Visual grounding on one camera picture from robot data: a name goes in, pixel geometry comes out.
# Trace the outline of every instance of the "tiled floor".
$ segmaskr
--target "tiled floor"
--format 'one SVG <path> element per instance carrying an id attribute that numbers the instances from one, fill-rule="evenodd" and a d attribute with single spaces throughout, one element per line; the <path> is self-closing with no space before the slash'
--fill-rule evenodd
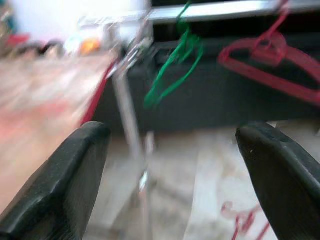
<path id="1" fill-rule="evenodd" d="M 320 162 L 319 126 L 296 121 L 280 124 L 279 129 Z M 234 135 L 235 128 L 156 135 L 155 151 L 147 159 L 155 240 L 232 239 L 235 220 L 222 216 L 224 202 L 233 202 L 237 211 L 258 204 Z M 85 240 L 142 239 L 139 204 L 124 200 L 128 200 L 139 176 L 128 152 L 123 138 L 112 140 Z M 110 214 L 119 205 L 127 208 L 112 222 Z M 255 240 L 265 222 L 260 212 L 248 234 L 237 239 Z M 264 240 L 276 239 L 269 229 Z"/>

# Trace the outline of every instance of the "white wall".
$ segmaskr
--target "white wall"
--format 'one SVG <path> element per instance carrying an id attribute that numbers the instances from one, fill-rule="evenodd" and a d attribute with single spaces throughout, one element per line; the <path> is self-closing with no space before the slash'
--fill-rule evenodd
<path id="1" fill-rule="evenodd" d="M 145 9 L 145 0 L 10 0 L 19 33 L 33 40 L 65 40 L 79 32 L 77 23 L 84 15 L 108 16 Z M 120 30 L 122 39 L 132 40 L 138 24 Z"/>

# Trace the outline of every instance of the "red clothes hanger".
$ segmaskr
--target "red clothes hanger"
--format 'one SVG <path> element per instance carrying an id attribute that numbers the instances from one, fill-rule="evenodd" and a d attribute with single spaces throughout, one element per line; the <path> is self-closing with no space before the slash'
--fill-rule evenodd
<path id="1" fill-rule="evenodd" d="M 282 60 L 286 59 L 305 70 L 320 85 L 320 64 L 318 61 L 294 47 L 287 46 L 284 36 L 277 32 L 279 26 L 289 15 L 287 3 L 288 0 L 281 2 L 280 17 L 267 32 L 258 38 L 245 38 L 232 43 L 222 50 L 218 61 L 231 71 L 320 107 L 320 89 L 313 90 L 292 83 L 230 57 L 231 52 L 235 50 L 247 49 L 251 52 L 252 58 L 273 67 L 277 67 Z"/>

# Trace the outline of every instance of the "table surface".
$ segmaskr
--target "table surface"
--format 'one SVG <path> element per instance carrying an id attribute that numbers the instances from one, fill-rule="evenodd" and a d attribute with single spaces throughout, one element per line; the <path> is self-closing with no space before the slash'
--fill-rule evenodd
<path id="1" fill-rule="evenodd" d="M 80 125 L 115 57 L 0 62 L 0 213 Z"/>

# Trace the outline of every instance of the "metal rod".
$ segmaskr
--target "metal rod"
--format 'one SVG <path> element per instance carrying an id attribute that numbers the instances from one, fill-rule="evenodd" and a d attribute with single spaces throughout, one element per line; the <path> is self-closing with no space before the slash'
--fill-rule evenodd
<path id="1" fill-rule="evenodd" d="M 276 13 L 278 5 L 278 0 L 235 0 L 192 4 L 182 18 L 190 22 L 200 22 L 263 16 Z M 290 0 L 288 6 L 291 13 L 312 12 L 320 10 L 320 0 Z M 174 23 L 183 8 L 183 5 L 154 7 L 147 18 L 153 24 Z M 78 24 L 83 28 L 110 23 L 132 23 L 143 20 L 145 16 L 146 11 L 129 11 L 126 14 L 113 16 L 84 16 Z"/>
<path id="2" fill-rule="evenodd" d="M 121 120 L 125 132 L 127 143 L 129 144 L 133 161 L 138 167 L 141 167 L 142 177 L 137 179 L 139 185 L 139 202 L 142 216 L 142 240 L 153 240 L 153 230 L 151 223 L 150 211 L 150 193 L 148 184 L 148 165 L 143 152 L 142 142 L 140 139 L 139 128 L 137 123 L 136 112 L 129 88 L 127 73 L 129 66 L 136 60 L 139 52 L 139 43 L 144 37 L 144 29 L 148 24 L 145 17 L 140 26 L 140 31 L 133 42 L 132 49 L 129 50 L 123 61 L 118 65 L 114 73 L 113 85 L 115 95 L 121 115 Z M 109 28 L 110 35 L 115 36 L 115 28 Z"/>

